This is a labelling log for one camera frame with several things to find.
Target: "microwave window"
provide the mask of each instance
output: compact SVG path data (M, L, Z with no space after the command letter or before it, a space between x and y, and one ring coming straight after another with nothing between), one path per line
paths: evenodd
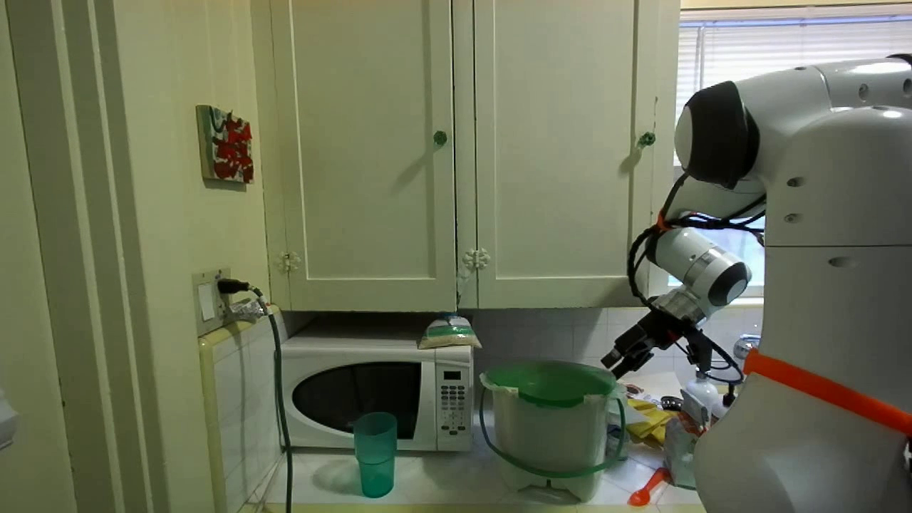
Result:
M421 364L367 363L317 373L294 388L294 407L309 420L354 430L367 411L388 411L398 420L398 440L413 440L418 420Z

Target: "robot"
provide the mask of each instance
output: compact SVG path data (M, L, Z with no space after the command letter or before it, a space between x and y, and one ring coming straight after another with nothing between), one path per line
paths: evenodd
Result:
M683 176L631 250L646 317L602 358L616 376L686 343L749 272L702 227L765 217L765 346L695 445L710 513L908 513L912 58L802 66L698 91L675 129ZM643 296L641 263L682 280Z

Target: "white cabinet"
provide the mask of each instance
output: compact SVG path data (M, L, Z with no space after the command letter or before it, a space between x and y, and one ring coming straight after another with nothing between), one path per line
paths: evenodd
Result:
M675 15L672 0L274 0L257 48L274 299L625 303L626 244L669 169Z

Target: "plastic cup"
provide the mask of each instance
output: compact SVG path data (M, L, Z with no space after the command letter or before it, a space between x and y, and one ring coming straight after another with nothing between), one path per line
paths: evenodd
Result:
M354 423L354 457L358 461L363 497L378 500L394 490L397 440L394 413L370 411Z

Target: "power cord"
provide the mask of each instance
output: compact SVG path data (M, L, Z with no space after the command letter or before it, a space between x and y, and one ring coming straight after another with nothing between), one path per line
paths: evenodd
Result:
M283 435L279 440L279 445L283 445L279 451L284 454L284 513L290 513L294 454L290 454L287 413L284 413L284 398L283 398L283 337L279 337L279 323L276 323L276 314L269 310L260 289L250 289L249 283L240 283L240 280L220 280L217 289L220 289L222 296L250 290L257 309L263 310L263 317L269 320L270 333L274 333L274 398L276 398L279 435Z

